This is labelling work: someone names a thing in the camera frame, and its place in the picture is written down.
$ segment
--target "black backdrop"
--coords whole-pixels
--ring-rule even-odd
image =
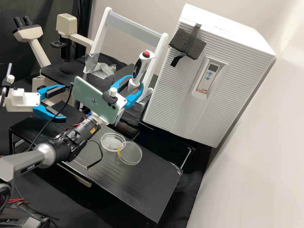
[[[76,16],[80,0],[0,0],[0,63],[13,63],[11,74],[16,80],[39,71],[39,65],[28,43],[18,42],[12,34],[16,29],[14,17],[27,15],[42,27],[39,39],[51,63],[58,61],[59,49],[51,48],[50,42],[58,40],[57,14],[69,13]]]

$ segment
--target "control panel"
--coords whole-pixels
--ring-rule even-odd
[[[196,87],[196,91],[207,94],[220,67],[221,67],[220,64],[210,61],[205,72],[202,73],[203,76],[198,86]]]

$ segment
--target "white handle frame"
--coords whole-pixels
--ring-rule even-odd
[[[99,28],[97,30],[90,55],[98,54],[101,50],[102,44],[105,39],[108,26],[113,26],[126,34],[129,34],[147,44],[156,47],[154,54],[156,58],[152,59],[147,69],[145,77],[143,78],[144,90],[137,102],[141,101],[148,95],[148,86],[153,77],[156,65],[159,61],[161,53],[165,48],[168,40],[168,34],[160,34],[147,27],[144,27],[134,21],[131,21],[117,13],[114,13],[111,7],[107,7],[102,16]]]

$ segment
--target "petri dish lid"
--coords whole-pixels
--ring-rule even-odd
[[[126,141],[124,143],[124,149],[117,151],[117,155],[124,163],[128,165],[136,165],[143,157],[142,149],[132,141]]]
[[[107,151],[117,152],[118,147],[122,150],[126,146],[126,139],[120,133],[108,132],[101,137],[100,143]]]

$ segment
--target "red wire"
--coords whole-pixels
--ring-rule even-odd
[[[19,201],[23,201],[25,203],[29,203],[29,201],[24,201],[24,198],[19,198],[19,199],[9,199],[9,201],[7,203],[15,203],[15,202],[19,202]]]
[[[69,127],[67,127],[66,128],[66,130],[68,130],[70,127],[76,127],[76,126],[79,126],[81,123],[76,123],[76,124],[73,124],[73,125],[71,125],[71,126],[69,126]]]

